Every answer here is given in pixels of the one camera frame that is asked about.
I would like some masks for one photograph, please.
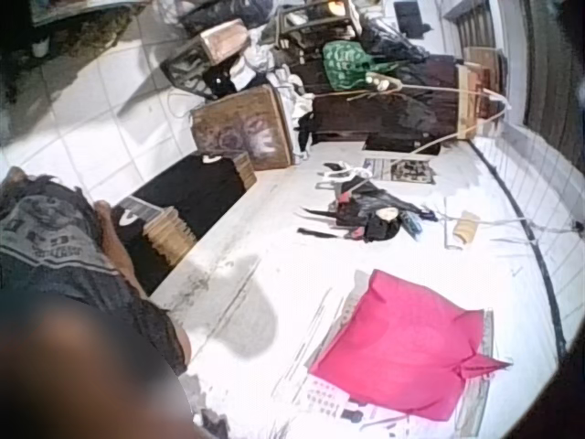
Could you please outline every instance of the gray t-shirt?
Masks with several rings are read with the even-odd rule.
[[[0,294],[56,294],[132,327],[176,375],[186,369],[166,314],[140,298],[102,253],[99,222],[80,192],[53,182],[25,185],[0,206]]]

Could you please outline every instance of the pink cloth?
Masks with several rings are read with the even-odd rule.
[[[376,270],[310,371],[360,402],[447,421],[466,379],[508,366],[477,353],[483,335],[484,311]]]

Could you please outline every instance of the tiled floor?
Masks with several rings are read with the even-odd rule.
[[[0,177],[22,166],[115,203],[196,149],[188,112],[201,100],[158,69],[185,38],[165,4],[146,7],[98,57],[62,56],[22,75]]]

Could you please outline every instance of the green bag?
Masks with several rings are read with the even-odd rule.
[[[323,47],[323,63],[327,79],[335,91],[363,89],[366,73],[389,74],[397,62],[376,62],[356,41],[331,41]]]

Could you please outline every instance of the pink fabric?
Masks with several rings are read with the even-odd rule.
[[[451,418],[465,380],[508,366],[477,353],[484,311],[374,271],[350,322],[311,373],[373,403],[434,421]]]

